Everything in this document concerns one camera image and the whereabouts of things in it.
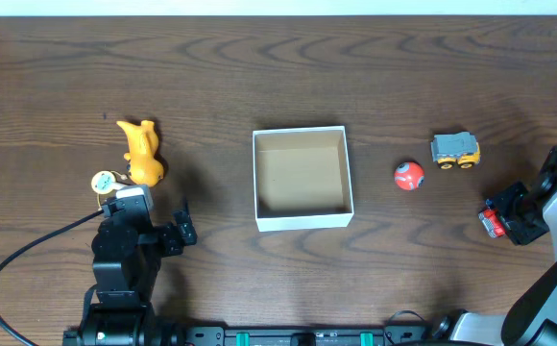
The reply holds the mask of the red fire truck toy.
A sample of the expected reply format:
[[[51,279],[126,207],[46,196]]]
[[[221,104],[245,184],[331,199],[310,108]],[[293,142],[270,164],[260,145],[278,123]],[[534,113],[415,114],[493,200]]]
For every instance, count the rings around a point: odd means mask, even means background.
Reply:
[[[499,221],[495,210],[485,209],[478,214],[478,217],[489,237],[498,238],[505,235],[505,228]]]

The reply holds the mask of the red ball toy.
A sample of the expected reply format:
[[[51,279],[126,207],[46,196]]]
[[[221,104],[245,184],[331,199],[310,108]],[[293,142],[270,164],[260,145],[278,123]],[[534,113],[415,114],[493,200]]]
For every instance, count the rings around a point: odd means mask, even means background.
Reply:
[[[416,162],[403,162],[395,169],[394,182],[403,190],[416,190],[424,182],[424,170]]]

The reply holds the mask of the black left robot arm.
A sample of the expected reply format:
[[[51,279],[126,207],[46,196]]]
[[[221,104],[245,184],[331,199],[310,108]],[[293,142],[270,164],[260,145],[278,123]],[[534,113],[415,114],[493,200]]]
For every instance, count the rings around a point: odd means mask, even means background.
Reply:
[[[65,331],[65,346],[184,345],[185,331],[156,317],[151,303],[161,260],[197,243],[188,205],[155,226],[143,196],[110,198],[91,249],[96,284],[85,294],[83,319]]]

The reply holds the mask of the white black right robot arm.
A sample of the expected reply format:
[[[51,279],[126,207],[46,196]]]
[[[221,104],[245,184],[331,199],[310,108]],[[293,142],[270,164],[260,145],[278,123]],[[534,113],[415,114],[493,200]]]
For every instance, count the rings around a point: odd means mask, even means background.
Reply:
[[[548,238],[550,258],[504,313],[455,312],[438,322],[433,338],[447,345],[557,345],[557,145],[530,185],[516,182],[489,196],[479,218],[490,234],[518,247]]]

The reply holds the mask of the grey yellow dump truck toy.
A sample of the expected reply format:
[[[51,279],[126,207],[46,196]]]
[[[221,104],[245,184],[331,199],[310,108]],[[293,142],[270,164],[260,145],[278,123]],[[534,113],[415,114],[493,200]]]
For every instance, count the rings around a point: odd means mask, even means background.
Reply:
[[[442,170],[469,169],[479,165],[481,159],[479,143],[469,132],[435,135],[430,150],[433,161]]]

